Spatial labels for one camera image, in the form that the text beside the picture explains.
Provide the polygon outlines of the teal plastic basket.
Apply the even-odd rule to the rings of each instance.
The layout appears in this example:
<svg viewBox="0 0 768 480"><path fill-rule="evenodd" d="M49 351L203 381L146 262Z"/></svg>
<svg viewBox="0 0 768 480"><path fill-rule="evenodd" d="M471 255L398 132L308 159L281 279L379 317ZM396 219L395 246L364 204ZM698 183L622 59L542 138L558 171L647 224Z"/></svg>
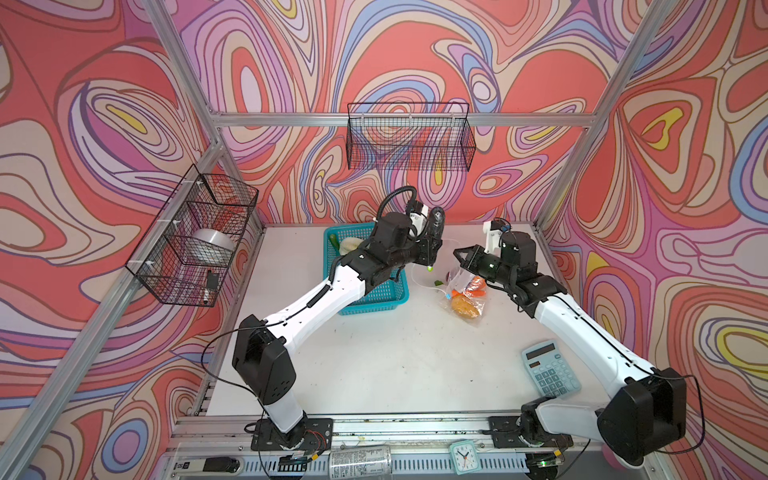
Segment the teal plastic basket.
<svg viewBox="0 0 768 480"><path fill-rule="evenodd" d="M327 228L323 236L324 277L330 275L332 262L340 256L329 243L328 236L331 233L337 235L339 242L345 237L357 237L366 240L372 234L373 229L373 222L342 224ZM404 271L398 277L395 276L396 272L397 269L394 269L389 280L378 283L373 288L369 288L369 283L365 282L365 295L348 304L338 314L356 315L385 312L404 305L410 298L408 280Z"/></svg>

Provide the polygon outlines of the clear zip top bag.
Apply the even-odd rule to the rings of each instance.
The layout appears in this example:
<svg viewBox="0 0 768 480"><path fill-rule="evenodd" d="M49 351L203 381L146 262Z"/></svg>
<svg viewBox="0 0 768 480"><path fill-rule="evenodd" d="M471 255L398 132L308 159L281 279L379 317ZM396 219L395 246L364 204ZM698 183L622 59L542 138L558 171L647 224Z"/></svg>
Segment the clear zip top bag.
<svg viewBox="0 0 768 480"><path fill-rule="evenodd" d="M419 280L418 285L432 293L433 298L437 301L437 304L447 313L462 320L470 326L478 327L483 319L485 306L489 298L488 285L487 294L484 297L469 298L481 311L481 315L478 318L473 320L465 320L456 315L450 307L451 298L457 295L463 295L463 288L474 276L478 275L472 274L471 272L461 267L452 267L440 275L438 275L436 270L428 270L427 278L425 280Z"/></svg>

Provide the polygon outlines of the brown potato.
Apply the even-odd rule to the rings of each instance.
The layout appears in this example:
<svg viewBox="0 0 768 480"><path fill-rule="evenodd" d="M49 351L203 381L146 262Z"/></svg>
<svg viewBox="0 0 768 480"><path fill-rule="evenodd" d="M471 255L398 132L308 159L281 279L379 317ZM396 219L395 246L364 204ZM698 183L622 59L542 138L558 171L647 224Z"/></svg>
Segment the brown potato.
<svg viewBox="0 0 768 480"><path fill-rule="evenodd" d="M481 315L481 311L476 304L464 295L457 295L451 298L450 307L452 311L465 320L473 320Z"/></svg>

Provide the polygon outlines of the green lettuce leaf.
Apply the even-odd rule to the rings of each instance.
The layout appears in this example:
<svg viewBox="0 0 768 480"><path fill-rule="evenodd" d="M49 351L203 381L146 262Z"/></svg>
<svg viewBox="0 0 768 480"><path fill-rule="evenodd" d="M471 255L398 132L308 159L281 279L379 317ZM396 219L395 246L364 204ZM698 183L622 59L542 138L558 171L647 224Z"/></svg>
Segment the green lettuce leaf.
<svg viewBox="0 0 768 480"><path fill-rule="evenodd" d="M339 244L339 254L344 256L347 255L355 250L357 250L362 244L364 240L357 237L345 237L343 240L340 241Z"/></svg>

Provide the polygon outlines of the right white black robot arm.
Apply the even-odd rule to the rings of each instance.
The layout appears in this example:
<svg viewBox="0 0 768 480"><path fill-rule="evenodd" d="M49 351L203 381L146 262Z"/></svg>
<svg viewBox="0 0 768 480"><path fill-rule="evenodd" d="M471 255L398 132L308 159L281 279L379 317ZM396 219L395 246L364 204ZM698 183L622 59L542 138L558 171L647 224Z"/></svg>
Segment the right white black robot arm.
<svg viewBox="0 0 768 480"><path fill-rule="evenodd" d="M592 372L608 399L579 402L546 393L520 410L518 436L540 445L556 435L603 442L626 466L686 435L687 384L624 346L593 320L555 278L540 272L537 245L527 233L484 226L486 242L454 250L460 267L504 292L547 327Z"/></svg>

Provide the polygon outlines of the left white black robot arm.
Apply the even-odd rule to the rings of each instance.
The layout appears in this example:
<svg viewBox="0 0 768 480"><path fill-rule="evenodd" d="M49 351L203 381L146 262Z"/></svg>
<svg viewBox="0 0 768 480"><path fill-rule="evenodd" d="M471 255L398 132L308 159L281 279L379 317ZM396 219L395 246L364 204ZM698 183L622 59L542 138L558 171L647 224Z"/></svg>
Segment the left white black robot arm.
<svg viewBox="0 0 768 480"><path fill-rule="evenodd" d="M232 367L266 418L254 435L276 436L279 448L303 447L307 414L293 393L292 356L323 324L378 286L399 279L408 264L434 265L442 247L445 211L417 200L404 213L379 213L368 238L334 259L328 276L308 293L264 320L250 315L237 329Z"/></svg>

